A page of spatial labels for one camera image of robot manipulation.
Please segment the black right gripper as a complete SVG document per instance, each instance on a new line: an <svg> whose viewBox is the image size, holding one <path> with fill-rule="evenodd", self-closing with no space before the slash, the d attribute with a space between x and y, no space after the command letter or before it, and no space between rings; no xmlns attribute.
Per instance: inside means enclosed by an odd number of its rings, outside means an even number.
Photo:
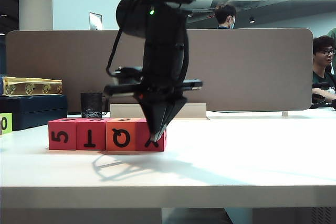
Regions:
<svg viewBox="0 0 336 224"><path fill-rule="evenodd" d="M200 79L189 79L177 82L158 84L149 81L138 81L126 84L108 84L104 93L109 97L134 97L145 115L150 140L157 142L168 124L175 118L187 103L183 92L199 90L203 86ZM163 102L169 101L163 117Z"/></svg>

